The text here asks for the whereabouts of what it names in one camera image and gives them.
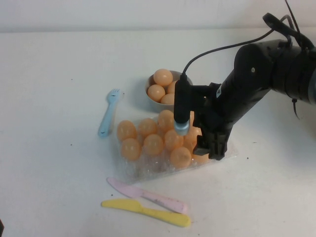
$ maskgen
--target egg carton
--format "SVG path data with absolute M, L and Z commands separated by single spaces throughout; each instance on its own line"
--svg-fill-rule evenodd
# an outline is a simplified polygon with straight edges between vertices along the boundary
M 131 121 L 137 128 L 141 120 Z M 204 167 L 206 165 L 215 164 L 216 160 L 209 159 L 204 163 L 198 163 L 192 160 L 190 166 L 185 169 L 176 169 L 170 162 L 170 154 L 165 147 L 161 154 L 158 156 L 149 156 L 145 153 L 144 149 L 141 151 L 140 158 L 135 161 L 129 161 L 121 156 L 121 144 L 122 142 L 117 138 L 116 135 L 117 125 L 115 126 L 114 132 L 112 133 L 112 141 L 116 147 L 116 153 L 114 155 L 114 163 L 116 167 L 115 177 L 125 181 L 127 183 L 135 183 L 142 180 L 151 180 L 159 177 L 163 177 L 170 174 L 176 174 L 179 172 L 189 171 L 195 168 Z M 227 143 L 227 151 L 225 158 L 234 158 L 238 155 L 238 151 L 230 139 Z

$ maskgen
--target blue plastic fork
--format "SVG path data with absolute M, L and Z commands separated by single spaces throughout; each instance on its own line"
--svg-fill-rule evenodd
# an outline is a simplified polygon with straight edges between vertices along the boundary
M 111 92 L 107 96 L 109 106 L 108 106 L 107 111 L 105 112 L 105 115 L 104 115 L 103 120 L 101 122 L 101 125 L 99 127 L 98 135 L 100 137 L 106 137 L 111 132 L 112 120 L 114 117 L 116 105 L 119 101 L 119 96 L 120 96 L 119 89 L 111 90 Z

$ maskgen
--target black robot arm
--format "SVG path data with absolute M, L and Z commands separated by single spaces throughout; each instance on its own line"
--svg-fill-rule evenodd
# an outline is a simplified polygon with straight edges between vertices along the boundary
M 202 136 L 197 137 L 196 155 L 209 154 L 211 159 L 222 159 L 233 125 L 271 89 L 294 100 L 316 103 L 313 44 L 292 29 L 283 29 L 279 20 L 270 14 L 265 17 L 266 22 L 272 22 L 268 25 L 284 34 L 287 41 L 243 46 L 237 52 L 233 71 L 222 84 L 192 86 L 185 73 L 176 83 L 175 129 L 179 134 L 186 134 L 190 127 L 190 111 L 195 112 L 193 125 L 202 131 Z M 292 45 L 290 36 L 296 38 L 300 47 Z

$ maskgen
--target orange plastic egg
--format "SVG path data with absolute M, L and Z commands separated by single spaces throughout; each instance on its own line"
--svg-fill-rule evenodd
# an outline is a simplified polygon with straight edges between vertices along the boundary
M 149 98 L 159 103 L 166 92 L 161 85 L 151 85 L 148 88 L 147 94 Z
M 205 154 L 203 156 L 193 155 L 192 159 L 198 164 L 205 164 L 209 161 L 208 154 Z
M 158 156 L 163 150 L 163 140 L 157 134 L 151 134 L 144 140 L 144 151 L 149 156 Z
M 163 110 L 158 116 L 158 127 L 163 131 L 167 132 L 174 128 L 173 112 L 169 110 Z
M 154 73 L 154 81 L 156 84 L 166 86 L 172 83 L 173 76 L 171 71 L 167 69 L 159 69 Z
M 190 127 L 188 134 L 184 138 L 190 140 L 193 146 L 196 146 L 198 135 L 202 135 L 201 129 L 199 127 Z
M 174 94 L 176 82 L 177 82 L 177 81 L 173 81 L 173 82 L 168 86 L 168 89 L 167 89 L 167 93 L 168 93 L 168 94 L 170 94 L 170 93 L 173 93 L 173 94 Z
M 151 118 L 146 118 L 139 123 L 138 131 L 145 138 L 150 134 L 157 133 L 157 124 Z
M 161 103 L 165 105 L 174 105 L 174 94 L 166 94 L 163 96 Z
M 122 157 L 135 161 L 138 160 L 142 152 L 142 147 L 134 138 L 127 138 L 122 142 L 120 153 Z
M 194 149 L 195 146 L 192 144 L 191 140 L 184 139 L 182 146 L 187 148 L 190 151 L 190 153 L 193 155 L 193 149 Z
M 193 121 L 194 121 L 194 111 L 190 112 L 190 125 L 191 127 L 193 126 Z
M 131 121 L 123 120 L 118 124 L 117 137 L 120 141 L 127 138 L 136 138 L 137 132 L 134 124 Z
M 164 146 L 168 151 L 173 151 L 183 145 L 184 138 L 173 129 L 166 132 L 164 135 Z
M 165 135 L 165 133 L 162 131 L 162 129 L 161 129 L 160 127 L 158 127 L 157 135 L 158 135 L 159 137 L 161 137 L 162 140 L 164 141 L 164 135 Z
M 184 169 L 190 166 L 192 161 L 190 151 L 185 147 L 179 147 L 170 155 L 170 162 L 176 169 Z

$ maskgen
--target bowl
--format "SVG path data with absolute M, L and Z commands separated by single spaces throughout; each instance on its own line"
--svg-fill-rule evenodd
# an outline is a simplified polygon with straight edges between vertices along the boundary
M 176 71 L 171 71 L 172 73 L 172 76 L 173 76 L 173 80 L 172 81 L 176 81 L 176 80 L 179 80 L 180 79 L 180 76 L 182 73 L 180 72 L 176 72 Z M 188 78 L 188 82 L 190 85 L 192 85 L 192 81 L 190 80 L 190 78 Z M 170 110 L 173 112 L 173 105 L 165 105 L 165 104 L 161 104 L 161 103 L 158 103 L 154 100 L 152 100 L 147 92 L 148 92 L 148 88 L 151 86 L 151 85 L 155 85 L 155 81 L 154 81 L 154 74 L 152 74 L 148 79 L 147 79 L 147 82 L 146 82 L 146 85 L 145 85 L 145 92 L 146 92 L 146 95 L 147 95 L 147 98 L 148 98 L 148 101 L 150 103 L 150 106 L 152 109 L 154 109 L 156 112 L 160 113 L 161 111 L 163 110 Z M 167 88 L 168 86 L 163 86 L 164 90 L 167 91 Z

